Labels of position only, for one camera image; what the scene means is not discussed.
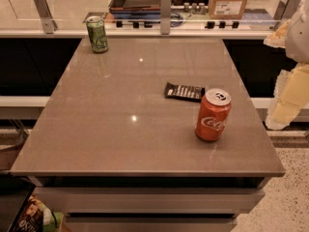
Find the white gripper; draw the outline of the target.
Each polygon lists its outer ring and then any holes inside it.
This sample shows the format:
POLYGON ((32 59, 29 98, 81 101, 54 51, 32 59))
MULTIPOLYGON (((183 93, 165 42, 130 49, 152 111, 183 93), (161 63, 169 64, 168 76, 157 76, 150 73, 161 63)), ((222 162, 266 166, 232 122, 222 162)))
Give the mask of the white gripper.
POLYGON ((291 20, 264 39, 264 44, 285 48, 286 55, 299 62, 291 71, 277 76, 274 98, 267 110, 265 123, 270 130, 282 130, 309 103, 309 2, 303 3, 291 20))

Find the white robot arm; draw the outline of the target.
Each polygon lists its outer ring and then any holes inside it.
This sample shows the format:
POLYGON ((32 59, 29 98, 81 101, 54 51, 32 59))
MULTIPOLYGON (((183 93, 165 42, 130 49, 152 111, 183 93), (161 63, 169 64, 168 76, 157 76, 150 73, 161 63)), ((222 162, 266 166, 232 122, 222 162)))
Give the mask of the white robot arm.
POLYGON ((282 70, 277 76, 274 98, 267 110, 266 126, 277 131, 287 127, 309 103, 309 0, 265 38, 264 44, 284 48, 286 56, 296 61, 291 71, 282 70))

